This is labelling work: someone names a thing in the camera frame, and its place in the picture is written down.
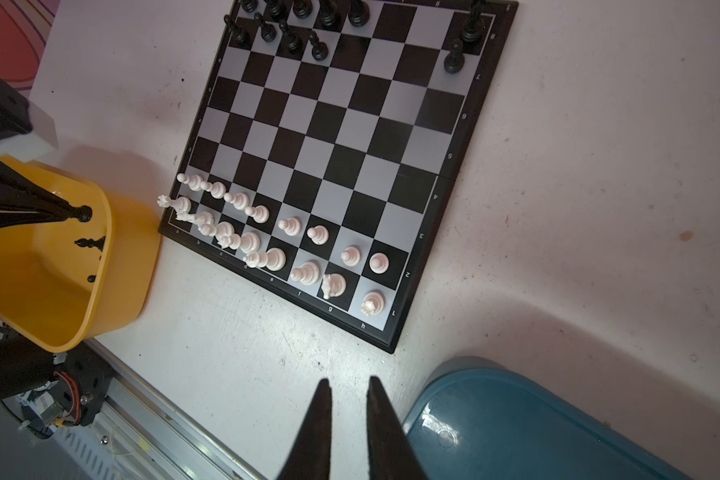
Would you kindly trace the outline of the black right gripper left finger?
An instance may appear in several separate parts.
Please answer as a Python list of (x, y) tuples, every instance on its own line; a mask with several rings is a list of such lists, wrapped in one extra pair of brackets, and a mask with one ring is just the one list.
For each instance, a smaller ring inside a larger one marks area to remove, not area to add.
[(330, 477), (332, 405), (329, 380), (321, 379), (278, 479)]

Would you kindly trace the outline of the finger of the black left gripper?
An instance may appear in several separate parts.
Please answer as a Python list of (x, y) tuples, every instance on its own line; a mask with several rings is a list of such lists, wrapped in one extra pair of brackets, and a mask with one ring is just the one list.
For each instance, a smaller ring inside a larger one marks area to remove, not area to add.
[(39, 224), (92, 219), (90, 206), (75, 207), (0, 161), (0, 224)]

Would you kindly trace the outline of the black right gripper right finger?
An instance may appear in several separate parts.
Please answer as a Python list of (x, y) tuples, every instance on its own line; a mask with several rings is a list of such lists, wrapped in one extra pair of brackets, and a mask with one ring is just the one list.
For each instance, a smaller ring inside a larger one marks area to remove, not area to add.
[(370, 479), (427, 479), (377, 376), (369, 379), (366, 429)]

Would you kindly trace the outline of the white knight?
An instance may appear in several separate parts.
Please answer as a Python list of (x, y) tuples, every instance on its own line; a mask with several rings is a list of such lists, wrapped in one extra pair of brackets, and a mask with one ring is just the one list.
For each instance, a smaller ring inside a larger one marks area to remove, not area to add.
[(325, 300), (340, 297), (346, 290), (346, 280), (338, 273), (329, 273), (323, 276), (321, 291)]

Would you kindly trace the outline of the white bishop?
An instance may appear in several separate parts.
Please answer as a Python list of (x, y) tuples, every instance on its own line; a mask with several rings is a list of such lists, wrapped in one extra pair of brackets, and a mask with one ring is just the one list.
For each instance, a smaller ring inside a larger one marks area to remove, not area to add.
[(313, 261), (304, 262), (291, 271), (290, 279), (304, 285), (315, 284), (321, 279), (319, 265)]

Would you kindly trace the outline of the white pawn g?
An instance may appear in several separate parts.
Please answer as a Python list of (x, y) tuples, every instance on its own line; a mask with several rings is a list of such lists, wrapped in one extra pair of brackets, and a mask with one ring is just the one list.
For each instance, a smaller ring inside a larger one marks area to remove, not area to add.
[(353, 267), (360, 263), (362, 254), (358, 247), (351, 245), (341, 252), (340, 258), (346, 266)]

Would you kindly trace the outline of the white king chess piece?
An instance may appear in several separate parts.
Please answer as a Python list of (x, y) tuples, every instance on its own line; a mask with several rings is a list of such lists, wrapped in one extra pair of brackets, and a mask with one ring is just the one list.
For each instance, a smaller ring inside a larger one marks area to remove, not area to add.
[(244, 262), (249, 268), (266, 268), (270, 271), (281, 270), (286, 263), (286, 255), (279, 248), (271, 248), (267, 251), (249, 252)]

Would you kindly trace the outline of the white pawn f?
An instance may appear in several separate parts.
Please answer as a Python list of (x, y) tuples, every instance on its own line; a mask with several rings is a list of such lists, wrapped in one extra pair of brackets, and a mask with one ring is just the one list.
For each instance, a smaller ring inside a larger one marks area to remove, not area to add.
[(330, 238), (328, 229), (323, 225), (316, 225), (307, 230), (307, 237), (316, 245), (324, 245)]

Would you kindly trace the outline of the white pawn e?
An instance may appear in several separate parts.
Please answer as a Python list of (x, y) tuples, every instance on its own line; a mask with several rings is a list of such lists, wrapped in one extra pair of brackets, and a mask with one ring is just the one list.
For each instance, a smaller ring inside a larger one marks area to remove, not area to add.
[(302, 223), (298, 217), (280, 219), (277, 227), (290, 237), (297, 236), (302, 231)]

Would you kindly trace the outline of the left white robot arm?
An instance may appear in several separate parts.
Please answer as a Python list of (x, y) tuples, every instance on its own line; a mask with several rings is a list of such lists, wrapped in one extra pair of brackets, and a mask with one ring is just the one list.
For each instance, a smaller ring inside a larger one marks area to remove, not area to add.
[[(88, 205), (73, 206), (0, 161), (0, 229), (76, 219), (89, 222)], [(23, 337), (0, 340), (0, 400), (40, 386), (54, 374), (53, 355)]]

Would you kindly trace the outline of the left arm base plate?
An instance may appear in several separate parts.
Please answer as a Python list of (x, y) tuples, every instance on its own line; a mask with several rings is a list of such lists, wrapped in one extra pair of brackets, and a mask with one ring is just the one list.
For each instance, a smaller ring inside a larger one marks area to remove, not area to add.
[(101, 410), (114, 369), (88, 345), (80, 344), (55, 359), (55, 371), (45, 384), (12, 399), (19, 428), (39, 439), (59, 429), (87, 426)]

